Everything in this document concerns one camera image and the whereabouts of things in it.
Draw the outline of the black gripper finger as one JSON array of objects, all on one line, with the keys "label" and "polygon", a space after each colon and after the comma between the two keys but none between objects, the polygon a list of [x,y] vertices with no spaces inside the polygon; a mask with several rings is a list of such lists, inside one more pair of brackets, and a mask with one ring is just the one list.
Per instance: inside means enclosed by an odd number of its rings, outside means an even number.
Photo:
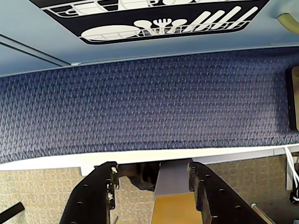
[{"label": "black gripper finger", "polygon": [[119,189],[118,164],[114,161],[97,166],[70,194],[61,224],[109,224],[115,209],[114,190]]},{"label": "black gripper finger", "polygon": [[230,185],[200,162],[187,164],[188,221],[191,224],[270,224],[271,219],[250,206]]}]

